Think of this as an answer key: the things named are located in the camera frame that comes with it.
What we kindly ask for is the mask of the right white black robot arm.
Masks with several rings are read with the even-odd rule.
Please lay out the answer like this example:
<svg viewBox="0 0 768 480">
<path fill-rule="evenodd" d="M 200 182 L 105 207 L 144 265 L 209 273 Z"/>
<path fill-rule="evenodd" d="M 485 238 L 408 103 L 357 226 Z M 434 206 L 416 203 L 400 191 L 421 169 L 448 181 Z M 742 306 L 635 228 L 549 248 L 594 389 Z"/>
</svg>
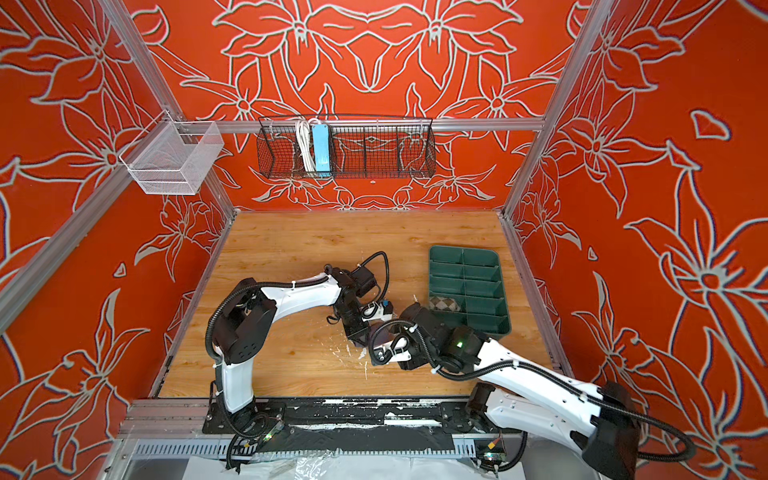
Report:
<svg viewBox="0 0 768 480">
<path fill-rule="evenodd" d="M 680 463 L 696 446 L 680 429 L 634 410 L 616 382 L 597 386 L 558 374 L 466 325 L 450 327 L 418 303 L 400 317 L 388 304 L 362 309 L 375 365 L 424 365 L 453 382 L 476 381 L 467 407 L 493 428 L 546 437 L 610 479 L 632 479 L 640 460 Z"/>
</svg>

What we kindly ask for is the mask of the purple sock with yellow cuff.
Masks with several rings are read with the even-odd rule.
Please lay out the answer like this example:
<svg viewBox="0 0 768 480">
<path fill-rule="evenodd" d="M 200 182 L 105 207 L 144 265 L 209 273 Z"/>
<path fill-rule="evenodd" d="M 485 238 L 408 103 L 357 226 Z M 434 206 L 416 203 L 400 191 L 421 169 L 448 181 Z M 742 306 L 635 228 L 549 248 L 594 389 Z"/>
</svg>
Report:
<svg viewBox="0 0 768 480">
<path fill-rule="evenodd" d="M 392 351 L 389 347 L 382 345 L 370 350 L 370 360 L 374 366 L 386 365 L 391 361 Z"/>
</svg>

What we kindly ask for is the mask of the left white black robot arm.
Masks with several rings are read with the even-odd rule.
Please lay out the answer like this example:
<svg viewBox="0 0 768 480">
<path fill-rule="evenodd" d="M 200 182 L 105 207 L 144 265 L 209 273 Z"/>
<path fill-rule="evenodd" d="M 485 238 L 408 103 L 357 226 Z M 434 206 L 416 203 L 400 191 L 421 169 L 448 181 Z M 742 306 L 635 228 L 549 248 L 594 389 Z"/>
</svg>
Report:
<svg viewBox="0 0 768 480">
<path fill-rule="evenodd" d="M 209 318 L 204 340 L 214 361 L 212 388 L 225 425 L 241 438 L 254 439 L 267 422 L 255 406 L 252 372 L 276 321 L 330 307 L 327 322 L 341 324 L 347 340 L 365 348 L 371 325 L 394 317 L 386 299 L 389 283 L 389 258 L 383 251 L 352 270 L 327 265 L 320 274 L 297 281 L 240 281 Z"/>
</svg>

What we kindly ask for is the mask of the green compartment tray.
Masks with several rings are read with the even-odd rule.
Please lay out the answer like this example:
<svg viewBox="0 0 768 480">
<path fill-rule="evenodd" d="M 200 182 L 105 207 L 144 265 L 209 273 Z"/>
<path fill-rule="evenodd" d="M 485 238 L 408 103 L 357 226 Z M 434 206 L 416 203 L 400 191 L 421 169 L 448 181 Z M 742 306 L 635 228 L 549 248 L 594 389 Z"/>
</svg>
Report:
<svg viewBox="0 0 768 480">
<path fill-rule="evenodd" d="M 467 325 L 493 338 L 511 332 L 499 255 L 488 249 L 433 245 L 428 261 L 428 300 L 458 300 L 463 313 L 436 312 L 451 326 Z"/>
</svg>

